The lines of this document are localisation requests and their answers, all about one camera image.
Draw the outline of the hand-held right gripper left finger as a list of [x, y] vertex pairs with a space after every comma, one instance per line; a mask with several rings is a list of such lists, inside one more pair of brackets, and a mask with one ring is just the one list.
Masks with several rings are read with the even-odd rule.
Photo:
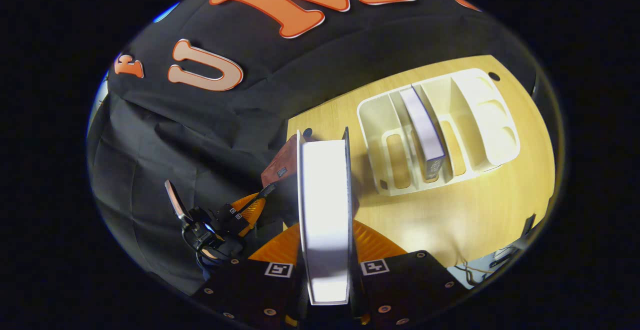
[[192, 300], [237, 328], [298, 328], [307, 310], [306, 277], [295, 224], [249, 258], [222, 264]]

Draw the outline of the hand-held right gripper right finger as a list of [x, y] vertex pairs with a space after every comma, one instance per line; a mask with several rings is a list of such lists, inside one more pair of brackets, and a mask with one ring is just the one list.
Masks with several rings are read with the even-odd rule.
[[350, 307], [362, 325], [418, 325], [467, 298], [467, 288], [427, 251], [403, 250], [360, 221], [352, 227]]

